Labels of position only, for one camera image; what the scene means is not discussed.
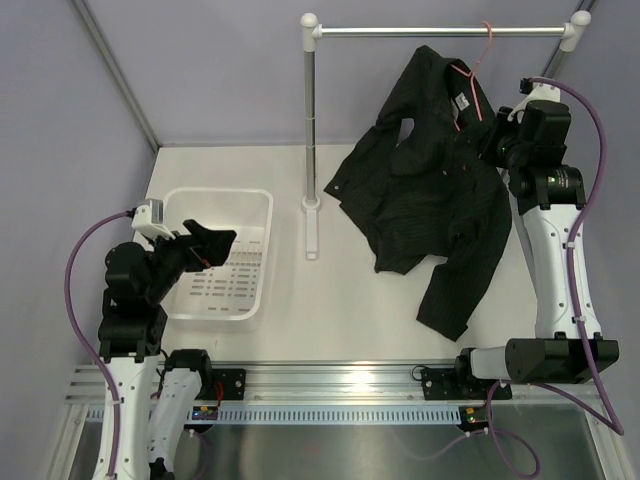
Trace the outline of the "pink wire hanger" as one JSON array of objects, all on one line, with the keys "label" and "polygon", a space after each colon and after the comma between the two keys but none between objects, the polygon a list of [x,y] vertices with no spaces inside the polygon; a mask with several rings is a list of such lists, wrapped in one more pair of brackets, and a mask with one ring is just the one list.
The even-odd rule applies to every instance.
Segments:
[{"label": "pink wire hanger", "polygon": [[454,129],[458,132],[469,126],[491,121],[494,110],[480,85],[478,72],[493,45],[491,24],[483,20],[487,42],[484,50],[473,66],[469,67],[460,59],[451,60],[445,70],[445,81],[453,114]]}]

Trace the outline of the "black pinstriped shirt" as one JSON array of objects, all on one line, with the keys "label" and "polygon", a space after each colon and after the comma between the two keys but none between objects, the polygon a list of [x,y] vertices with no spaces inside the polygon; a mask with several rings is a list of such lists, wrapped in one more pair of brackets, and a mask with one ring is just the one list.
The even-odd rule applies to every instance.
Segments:
[{"label": "black pinstriped shirt", "polygon": [[376,272],[438,256],[416,318],[459,339],[511,231],[507,189],[479,152],[495,113],[471,69],[415,50],[374,125],[326,185],[365,236]]}]

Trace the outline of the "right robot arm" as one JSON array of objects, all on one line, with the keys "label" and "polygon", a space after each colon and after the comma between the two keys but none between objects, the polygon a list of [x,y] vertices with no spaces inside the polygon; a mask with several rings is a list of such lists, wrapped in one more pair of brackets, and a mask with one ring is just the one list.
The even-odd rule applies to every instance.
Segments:
[{"label": "right robot arm", "polygon": [[463,396],[474,397],[495,380],[582,384],[619,358],[618,343],[604,339],[591,301],[583,177],[563,162],[570,124],[566,105],[529,100],[518,110],[499,110],[483,147],[482,160],[509,173],[533,256],[537,314],[534,337],[461,352],[452,381]]}]

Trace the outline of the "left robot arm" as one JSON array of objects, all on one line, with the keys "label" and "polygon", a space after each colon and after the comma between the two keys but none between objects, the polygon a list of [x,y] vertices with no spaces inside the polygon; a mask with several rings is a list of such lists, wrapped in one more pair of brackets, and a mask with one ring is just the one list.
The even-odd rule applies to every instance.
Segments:
[{"label": "left robot arm", "polygon": [[164,298],[183,274],[224,265],[237,236],[193,219],[183,226],[184,233],[159,237],[149,250],[126,242],[105,258],[98,338],[107,393],[97,479],[174,478],[177,446],[194,401],[221,397],[204,349],[173,351],[161,386],[153,386],[168,320]]}]

